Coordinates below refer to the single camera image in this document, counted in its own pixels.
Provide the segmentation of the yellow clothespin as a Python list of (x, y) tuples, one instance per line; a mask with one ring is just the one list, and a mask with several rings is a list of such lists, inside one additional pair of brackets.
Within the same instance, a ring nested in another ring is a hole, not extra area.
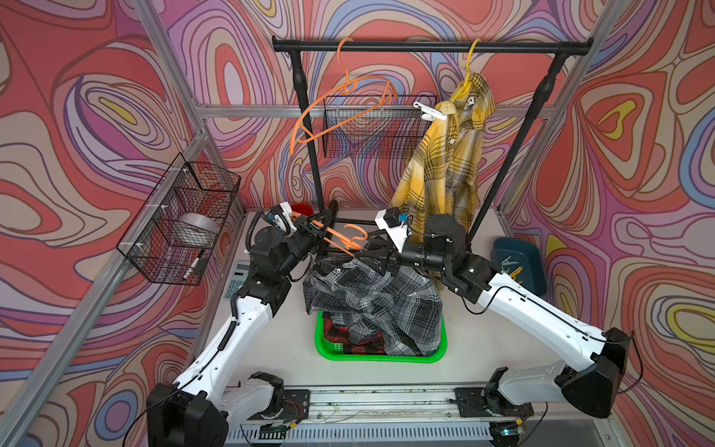
[(516, 268), (514, 271), (512, 271), (509, 275), (510, 275), (510, 277), (511, 277), (512, 279), (517, 279), (517, 276), (518, 276), (521, 272), (523, 272), (523, 267), (522, 267), (522, 266), (519, 266), (519, 267)]

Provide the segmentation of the green plastic basket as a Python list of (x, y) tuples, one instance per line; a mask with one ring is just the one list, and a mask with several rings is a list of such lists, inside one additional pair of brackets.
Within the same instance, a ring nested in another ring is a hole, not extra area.
[(343, 346), (328, 341), (324, 336), (324, 318), (323, 313), (318, 313), (318, 320), (314, 334), (315, 348), (321, 357), (327, 361), (345, 361), (345, 362), (390, 362), (390, 363), (414, 363), (414, 364), (432, 364), (440, 361), (446, 354), (449, 343), (446, 331), (445, 320), (441, 321), (441, 344), (438, 350), (431, 356), (387, 356), (385, 354), (346, 354)]

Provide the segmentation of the grey tape roll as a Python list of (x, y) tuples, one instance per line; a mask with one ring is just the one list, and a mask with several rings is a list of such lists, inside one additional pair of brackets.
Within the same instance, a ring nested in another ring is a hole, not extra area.
[(176, 245), (196, 249), (210, 249), (218, 234), (219, 226), (214, 219), (195, 212), (183, 214), (173, 222), (171, 229)]

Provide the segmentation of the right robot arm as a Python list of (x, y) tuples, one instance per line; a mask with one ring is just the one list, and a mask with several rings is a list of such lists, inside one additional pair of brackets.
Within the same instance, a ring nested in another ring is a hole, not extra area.
[(435, 273), (466, 305), (479, 305), (519, 326), (559, 356), (551, 365), (501, 367), (480, 398), (492, 415), (533, 402), (567, 402), (585, 415), (607, 418), (627, 370), (632, 338), (582, 322), (519, 285), (498, 264), (472, 253), (467, 231), (448, 214), (428, 219), (424, 241), (411, 240), (411, 217), (397, 208), (374, 221), (385, 238), (367, 238), (357, 258), (379, 274), (403, 267)]

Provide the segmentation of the grey calculator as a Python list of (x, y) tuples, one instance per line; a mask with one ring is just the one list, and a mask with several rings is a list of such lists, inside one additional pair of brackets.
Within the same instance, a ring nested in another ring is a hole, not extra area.
[(250, 271), (248, 262), (236, 262), (231, 275), (228, 278), (223, 299), (230, 300), (239, 291), (247, 280)]

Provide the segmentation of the yellow plaid shirt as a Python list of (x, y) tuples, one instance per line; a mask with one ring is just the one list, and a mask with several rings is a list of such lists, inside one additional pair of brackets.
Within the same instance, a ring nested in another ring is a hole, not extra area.
[(495, 112), (493, 93), (481, 74), (472, 73), (436, 110), (446, 118), (429, 126), (391, 199), (411, 216), (413, 240), (426, 236), (426, 221), (438, 214), (469, 228), (480, 206), (479, 170), (485, 124)]

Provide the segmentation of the red pen cup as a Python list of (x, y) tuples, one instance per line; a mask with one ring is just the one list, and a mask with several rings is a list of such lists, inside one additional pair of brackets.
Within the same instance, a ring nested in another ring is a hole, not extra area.
[(305, 216), (312, 216), (315, 214), (313, 208), (307, 203), (292, 204), (292, 211)]

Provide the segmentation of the black clothes rack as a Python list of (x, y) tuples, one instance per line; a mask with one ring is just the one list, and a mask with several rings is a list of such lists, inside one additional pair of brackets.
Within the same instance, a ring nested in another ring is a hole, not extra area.
[(519, 150), (528, 135), (529, 130), (536, 122), (539, 113), (542, 111), (547, 100), (556, 85), (558, 73), (562, 70), (565, 62), (572, 56), (586, 57), (590, 55), (594, 45), (594, 39), (588, 38), (583, 42), (560, 41), (556, 43), (530, 43), (530, 42), (487, 42), (472, 45), (467, 42), (408, 42), (408, 41), (346, 41), (344, 43), (335, 41), (306, 41), (296, 39), (272, 38), (272, 48), (274, 52), (286, 53), (290, 56), (292, 63), (293, 88), (296, 92), (298, 105), (302, 114), (297, 119), (298, 127), (304, 125), (306, 132), (312, 130), (312, 120), (310, 110), (312, 105), (308, 102), (307, 77), (303, 67), (302, 54), (304, 52), (334, 52), (340, 53), (342, 50), (348, 52), (388, 52), (388, 53), (467, 53), (473, 51), (487, 54), (551, 54), (552, 62), (547, 69), (536, 91), (532, 102), (526, 111), (525, 118), (513, 145), (511, 145), (506, 158), (497, 173), (493, 186), (488, 191), (482, 208), (473, 221), (467, 233), (467, 241), (472, 242), (482, 226), (486, 213), (491, 208), (496, 195), (506, 180), (508, 170), (511, 168)]

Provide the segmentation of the teal clothespin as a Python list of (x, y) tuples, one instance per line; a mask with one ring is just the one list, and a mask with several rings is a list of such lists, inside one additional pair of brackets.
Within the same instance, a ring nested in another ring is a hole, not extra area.
[(504, 272), (512, 273), (519, 268), (519, 262), (513, 260), (511, 256), (508, 256), (500, 262), (500, 266)]

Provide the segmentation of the dark teal tray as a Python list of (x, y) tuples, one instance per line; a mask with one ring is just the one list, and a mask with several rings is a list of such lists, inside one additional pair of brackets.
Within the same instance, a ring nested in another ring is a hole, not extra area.
[(523, 272), (515, 281), (533, 294), (544, 297), (547, 294), (547, 277), (538, 247), (517, 238), (497, 238), (493, 242), (492, 261), (500, 266), (500, 262), (508, 256), (523, 267)]

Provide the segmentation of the red black plaid shirt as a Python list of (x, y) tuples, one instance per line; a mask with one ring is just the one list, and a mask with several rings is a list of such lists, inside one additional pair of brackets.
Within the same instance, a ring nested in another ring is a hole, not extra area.
[(330, 317), (323, 320), (323, 337), (328, 342), (340, 346), (347, 355), (385, 355), (385, 340), (383, 333), (371, 332), (360, 335), (348, 327), (340, 326)]

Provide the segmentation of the grey plaid shirt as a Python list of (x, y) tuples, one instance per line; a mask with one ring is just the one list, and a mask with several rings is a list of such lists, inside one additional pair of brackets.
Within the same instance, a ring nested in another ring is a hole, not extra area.
[(382, 332), (387, 356), (431, 356), (441, 344), (442, 302), (411, 268), (377, 274), (346, 256), (320, 260), (303, 281), (305, 308), (360, 335)]

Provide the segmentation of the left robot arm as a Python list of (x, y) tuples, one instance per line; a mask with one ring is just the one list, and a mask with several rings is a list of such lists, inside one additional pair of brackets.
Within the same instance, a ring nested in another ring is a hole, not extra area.
[(146, 401), (151, 446), (222, 446), (227, 435), (251, 417), (282, 417), (287, 402), (281, 378), (256, 372), (238, 389), (229, 381), (251, 343), (277, 315), (295, 279), (292, 270), (315, 253), (328, 227), (313, 217), (284, 213), (253, 220), (246, 248), (250, 267), (230, 301), (221, 331), (170, 385), (157, 385)]

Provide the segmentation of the yellow hanger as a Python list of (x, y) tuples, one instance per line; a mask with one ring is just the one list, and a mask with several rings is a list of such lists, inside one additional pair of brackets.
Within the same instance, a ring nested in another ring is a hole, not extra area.
[(467, 60), (465, 61), (465, 78), (452, 93), (452, 96), (450, 97), (451, 102), (458, 102), (458, 101), (465, 100), (465, 98), (467, 98), (467, 95), (469, 94), (469, 91), (471, 90), (471, 86), (472, 86), (472, 81), (470, 80), (470, 78), (472, 76), (471, 63), (473, 60), (473, 55), (476, 50), (476, 47), (478, 46), (478, 44), (480, 44), (480, 42), (482, 42), (482, 40), (480, 38), (475, 39), (473, 41), (473, 43), (471, 44), (469, 51), (467, 52)]

